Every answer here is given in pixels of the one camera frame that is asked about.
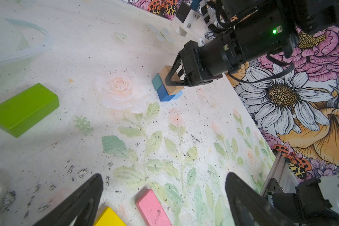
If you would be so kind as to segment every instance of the yellow flower center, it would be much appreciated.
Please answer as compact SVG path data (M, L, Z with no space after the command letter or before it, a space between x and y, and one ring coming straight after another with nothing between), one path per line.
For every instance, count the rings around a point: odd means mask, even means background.
M314 46L319 45L319 43L321 43L322 41L325 41L325 40L326 40L325 34L314 38L312 35L301 31L299 33L299 45L298 45L298 47L301 48L302 50L307 49L307 48L312 48Z
M269 97L278 105L292 106L298 100L296 93L284 85L276 85L269 89Z

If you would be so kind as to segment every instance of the yellow block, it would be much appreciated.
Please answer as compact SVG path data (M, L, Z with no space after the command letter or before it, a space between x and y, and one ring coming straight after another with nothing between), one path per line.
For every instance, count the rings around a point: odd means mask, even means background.
M95 221L94 226L126 226L117 214L109 207Z

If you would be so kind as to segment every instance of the blue block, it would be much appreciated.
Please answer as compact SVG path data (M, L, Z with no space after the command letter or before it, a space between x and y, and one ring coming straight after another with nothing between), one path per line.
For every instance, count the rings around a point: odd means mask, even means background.
M177 100L181 95L183 94L183 91L181 90L179 93L177 93L172 100Z
M159 76L158 73L152 79L152 84L153 84L153 87L156 91L163 85L162 79L161 79L161 77Z
M158 97L160 101L170 101L175 95L168 95L166 88L162 85L158 90Z

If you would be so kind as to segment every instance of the pink peony painting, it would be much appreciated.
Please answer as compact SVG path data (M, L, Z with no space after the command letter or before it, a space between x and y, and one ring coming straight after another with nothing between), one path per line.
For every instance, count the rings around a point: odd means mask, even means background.
M339 27L330 26L313 35L298 29L299 44L290 58L284 53L274 58L293 62L296 72L307 72L310 81L327 81L339 77ZM258 58L260 66L272 70L273 63L266 56Z

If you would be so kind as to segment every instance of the butterfly painting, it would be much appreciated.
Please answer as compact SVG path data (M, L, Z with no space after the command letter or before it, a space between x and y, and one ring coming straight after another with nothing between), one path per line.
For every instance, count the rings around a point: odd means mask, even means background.
M177 0L153 0L149 6L148 11L159 16L175 15L177 11Z
M156 39L158 41L163 42L164 39L167 39L167 41L169 41L170 43L174 43L173 39L170 38L170 32L168 31L167 28L162 28L161 31L159 31L157 28L155 28L153 25L151 25L150 23L147 23L147 25L149 26L149 28L151 29L151 31L153 31L156 34Z

